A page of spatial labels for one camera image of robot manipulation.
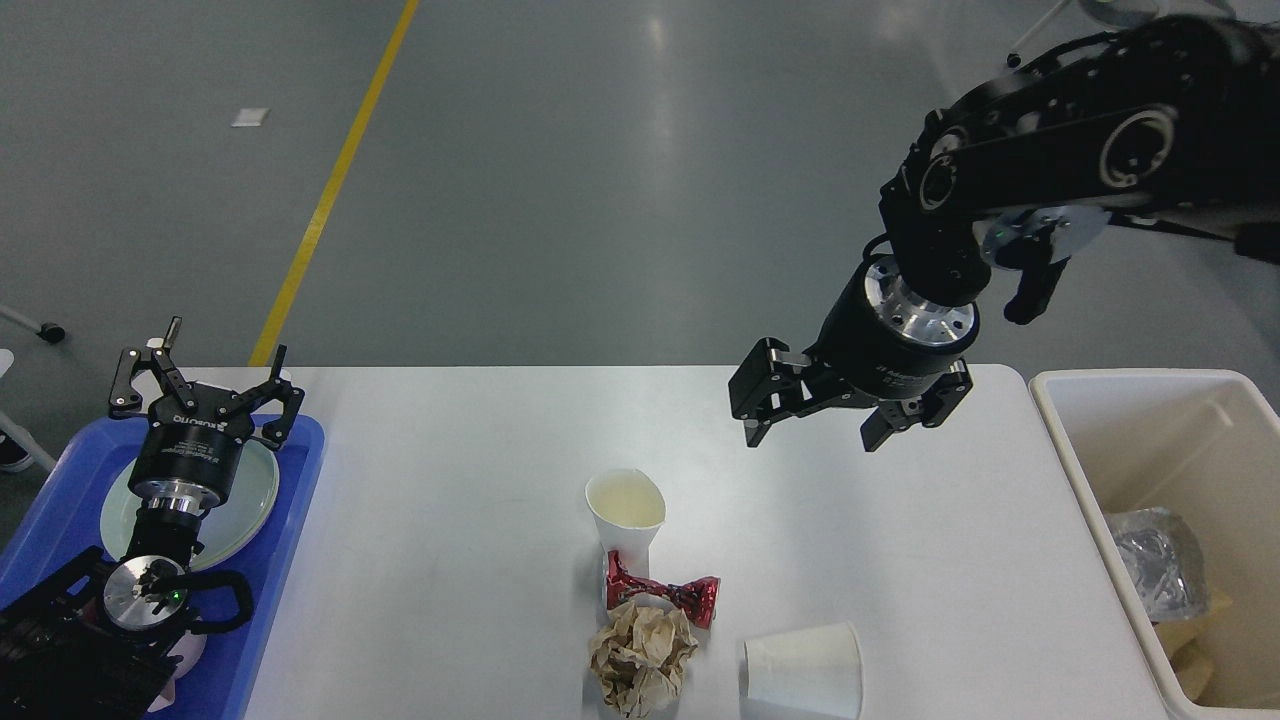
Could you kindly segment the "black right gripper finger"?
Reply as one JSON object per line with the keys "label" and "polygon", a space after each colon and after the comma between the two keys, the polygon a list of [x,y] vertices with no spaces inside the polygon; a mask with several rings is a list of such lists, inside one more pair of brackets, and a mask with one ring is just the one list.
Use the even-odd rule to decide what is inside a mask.
{"label": "black right gripper finger", "polygon": [[973,387],[964,357],[951,363],[922,395],[905,400],[881,400],[860,427],[863,448],[877,451],[891,436],[914,425],[937,428],[946,423]]}
{"label": "black right gripper finger", "polygon": [[773,337],[755,342],[730,378],[728,392],[730,414],[742,423],[749,448],[786,419],[832,407],[870,407],[870,396],[827,364]]}

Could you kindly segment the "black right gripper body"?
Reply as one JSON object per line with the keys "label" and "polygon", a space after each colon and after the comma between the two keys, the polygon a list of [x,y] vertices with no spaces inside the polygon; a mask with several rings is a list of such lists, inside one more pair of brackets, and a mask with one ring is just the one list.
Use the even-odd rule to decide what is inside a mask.
{"label": "black right gripper body", "polygon": [[812,395],[908,400],[923,395],[977,341],[975,304],[950,307],[911,290],[891,255],[861,261],[806,348]]}

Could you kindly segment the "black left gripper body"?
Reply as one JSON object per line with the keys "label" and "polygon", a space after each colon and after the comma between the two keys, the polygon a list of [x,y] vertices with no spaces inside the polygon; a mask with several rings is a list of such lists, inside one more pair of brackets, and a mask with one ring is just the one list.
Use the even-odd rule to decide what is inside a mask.
{"label": "black left gripper body", "polygon": [[256,429],[251,413],[229,416],[147,413],[148,429],[131,492],[145,509],[202,516],[228,501],[244,443]]}

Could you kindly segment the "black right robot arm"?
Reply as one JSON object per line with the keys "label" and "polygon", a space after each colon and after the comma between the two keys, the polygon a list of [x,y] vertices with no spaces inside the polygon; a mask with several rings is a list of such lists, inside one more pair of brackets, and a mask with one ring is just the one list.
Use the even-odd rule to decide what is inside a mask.
{"label": "black right robot arm", "polygon": [[940,427],[972,392],[993,269],[1019,274],[1004,316],[1025,325],[1115,222],[1274,264],[1277,165],[1276,23],[1175,14],[1060,44],[925,117],[817,340],[759,340],[730,413],[750,448],[829,407],[868,411],[867,451]]}

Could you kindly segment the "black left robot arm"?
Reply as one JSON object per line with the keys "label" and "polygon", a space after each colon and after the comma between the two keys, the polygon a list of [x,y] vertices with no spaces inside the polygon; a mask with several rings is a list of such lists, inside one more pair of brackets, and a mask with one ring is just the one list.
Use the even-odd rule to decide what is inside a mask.
{"label": "black left robot arm", "polygon": [[91,546],[3,610],[5,719],[141,719],[179,666],[187,635],[234,632],[256,602],[239,571],[196,571],[204,519],[230,497],[244,447],[278,451],[305,392],[283,374],[244,391],[184,378],[172,357],[180,329],[122,350],[109,395],[113,420],[148,429],[129,477],[140,498],[125,552]]}

